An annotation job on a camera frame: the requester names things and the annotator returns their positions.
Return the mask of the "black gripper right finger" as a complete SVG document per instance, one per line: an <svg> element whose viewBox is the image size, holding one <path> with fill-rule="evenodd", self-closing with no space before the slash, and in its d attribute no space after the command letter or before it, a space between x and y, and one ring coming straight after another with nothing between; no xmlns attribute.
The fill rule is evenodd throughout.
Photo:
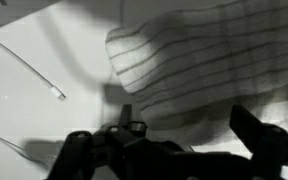
<svg viewBox="0 0 288 180"><path fill-rule="evenodd" d="M252 180L282 180L282 167L288 167L288 132L261 122L242 105L232 107L229 126L252 153Z"/></svg>

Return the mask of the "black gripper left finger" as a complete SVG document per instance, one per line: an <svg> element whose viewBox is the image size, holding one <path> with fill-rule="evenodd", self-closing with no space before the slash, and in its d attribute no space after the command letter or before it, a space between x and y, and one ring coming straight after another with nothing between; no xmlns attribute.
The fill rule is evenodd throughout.
<svg viewBox="0 0 288 180"><path fill-rule="evenodd" d="M70 133L46 180L92 180L97 168L108 166L119 180L149 180L158 175L162 157L182 148L170 141L145 138L147 126L132 120L132 105L124 104L117 125L91 134Z"/></svg>

